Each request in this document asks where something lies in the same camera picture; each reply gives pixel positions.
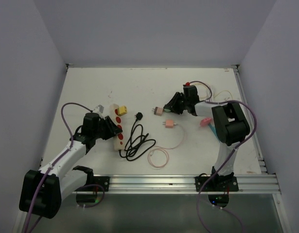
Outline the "yellow adapter plug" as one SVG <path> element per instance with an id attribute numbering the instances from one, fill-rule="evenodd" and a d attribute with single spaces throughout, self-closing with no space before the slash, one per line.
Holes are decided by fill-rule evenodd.
<path id="1" fill-rule="evenodd" d="M 117 109 L 117 112 L 118 112 L 118 116 L 123 116 L 125 114 L 127 114 L 127 107 L 126 106 L 120 106 L 118 109 Z"/>

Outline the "beige power strip red sockets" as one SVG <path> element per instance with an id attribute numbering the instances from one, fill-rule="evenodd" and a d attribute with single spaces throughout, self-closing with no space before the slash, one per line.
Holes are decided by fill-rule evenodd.
<path id="1" fill-rule="evenodd" d="M 121 130 L 120 133 L 116 134 L 113 137 L 113 145 L 115 151 L 120 151 L 124 149 L 124 135 L 123 135 L 123 128 L 122 128 L 122 119 L 118 115 L 119 105 L 112 104 L 109 107 L 109 115 L 111 120 L 114 122 L 115 126 Z"/>

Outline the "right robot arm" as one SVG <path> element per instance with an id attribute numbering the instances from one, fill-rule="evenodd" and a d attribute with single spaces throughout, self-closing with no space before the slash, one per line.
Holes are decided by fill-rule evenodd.
<path id="1" fill-rule="evenodd" d="M 242 107 L 247 106 L 239 100 L 224 102 L 200 100 L 194 85 L 183 86 L 183 92 L 176 92 L 163 107 L 165 111 L 178 115 L 186 110 L 193 116 L 208 117 L 213 120 L 220 142 L 218 157 L 212 167 L 210 179 L 214 190 L 219 191 L 227 186 L 226 176 L 233 174 L 237 150 L 250 137 L 251 129 Z"/>

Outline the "pink USB adapter plug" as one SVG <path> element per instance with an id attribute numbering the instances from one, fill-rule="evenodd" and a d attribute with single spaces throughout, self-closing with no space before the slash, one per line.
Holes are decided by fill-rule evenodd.
<path id="1" fill-rule="evenodd" d="M 152 109 L 152 111 L 153 111 L 154 115 L 156 115 L 156 116 L 162 116 L 162 114 L 164 112 L 163 108 L 160 108 L 160 107 L 155 107 Z"/>

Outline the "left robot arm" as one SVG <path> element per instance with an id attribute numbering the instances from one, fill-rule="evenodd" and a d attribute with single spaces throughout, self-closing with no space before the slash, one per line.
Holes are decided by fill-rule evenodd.
<path id="1" fill-rule="evenodd" d="M 91 190 L 96 185 L 93 170 L 78 166 L 76 162 L 88 154 L 98 139 L 108 140 L 122 132 L 119 123 L 109 116 L 85 114 L 83 124 L 76 129 L 61 154 L 39 170 L 29 170 L 25 174 L 19 209 L 51 219 L 72 192 Z"/>

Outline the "pink USB charger with cable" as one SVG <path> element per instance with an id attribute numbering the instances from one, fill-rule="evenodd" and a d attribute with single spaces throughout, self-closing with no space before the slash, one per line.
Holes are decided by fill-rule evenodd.
<path id="1" fill-rule="evenodd" d="M 176 123 L 172 119 L 166 119 L 162 124 L 167 129 L 171 129 L 176 126 Z"/>

